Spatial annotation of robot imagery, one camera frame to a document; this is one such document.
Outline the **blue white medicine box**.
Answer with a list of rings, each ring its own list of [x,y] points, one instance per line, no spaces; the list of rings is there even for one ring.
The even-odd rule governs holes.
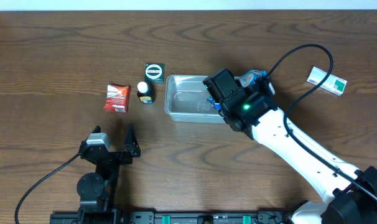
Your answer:
[[[265,77],[267,71],[265,70],[250,70],[240,77],[235,77],[236,81],[240,82],[240,85],[243,87],[249,87],[255,83],[255,80],[260,77]],[[221,111],[220,104],[212,97],[209,96],[206,99],[218,112]]]

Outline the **red medicine packet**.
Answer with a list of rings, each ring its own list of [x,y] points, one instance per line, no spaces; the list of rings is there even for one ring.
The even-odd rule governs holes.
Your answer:
[[[106,112],[127,113],[130,92],[130,86],[108,85],[103,109]]]

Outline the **white green medicine box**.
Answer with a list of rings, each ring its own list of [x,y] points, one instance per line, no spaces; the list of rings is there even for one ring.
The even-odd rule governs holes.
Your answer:
[[[314,85],[318,85],[326,76],[326,74],[327,72],[317,67],[313,67],[307,78],[307,82],[312,83]],[[343,94],[346,85],[347,85],[346,80],[330,74],[328,78],[326,79],[326,81],[323,82],[320,87],[323,88],[324,90],[327,90],[331,93],[334,93],[340,96]]]

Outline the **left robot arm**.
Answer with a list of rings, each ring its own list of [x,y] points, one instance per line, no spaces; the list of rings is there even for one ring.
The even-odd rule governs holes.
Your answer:
[[[141,156],[134,126],[128,126],[123,151],[111,152],[110,147],[108,135],[99,126],[80,144],[78,155],[94,164],[95,171],[83,175],[77,183],[78,223],[129,223],[129,213],[117,208],[114,198],[120,167]]]

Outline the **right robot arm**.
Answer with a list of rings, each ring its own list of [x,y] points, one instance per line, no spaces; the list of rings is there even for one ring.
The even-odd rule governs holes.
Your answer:
[[[269,79],[243,86],[227,75],[208,90],[234,131],[275,152],[322,199],[299,206],[287,216],[291,223],[377,223],[377,169],[345,162],[290,122],[272,100]]]

